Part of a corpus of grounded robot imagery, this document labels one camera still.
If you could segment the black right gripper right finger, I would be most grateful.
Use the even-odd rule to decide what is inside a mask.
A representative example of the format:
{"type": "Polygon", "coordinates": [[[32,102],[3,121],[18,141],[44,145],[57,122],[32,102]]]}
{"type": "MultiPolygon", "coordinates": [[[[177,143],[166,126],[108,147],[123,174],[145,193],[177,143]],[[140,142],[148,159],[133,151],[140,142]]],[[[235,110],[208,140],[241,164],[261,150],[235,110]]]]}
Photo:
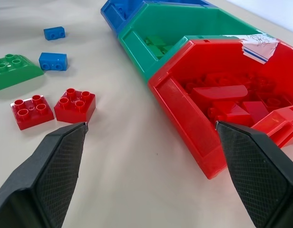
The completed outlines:
{"type": "Polygon", "coordinates": [[[215,124],[233,185],[257,228],[293,228],[293,161],[265,133],[215,124]]]}

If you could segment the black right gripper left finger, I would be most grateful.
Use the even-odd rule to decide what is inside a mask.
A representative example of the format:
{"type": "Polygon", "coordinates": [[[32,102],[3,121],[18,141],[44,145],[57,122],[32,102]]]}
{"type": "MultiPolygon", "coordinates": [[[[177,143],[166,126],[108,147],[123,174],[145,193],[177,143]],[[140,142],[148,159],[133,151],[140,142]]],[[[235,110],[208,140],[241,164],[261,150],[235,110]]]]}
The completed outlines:
{"type": "Polygon", "coordinates": [[[0,228],[60,228],[78,180],[88,124],[61,127],[40,142],[0,187],[0,228]]]}

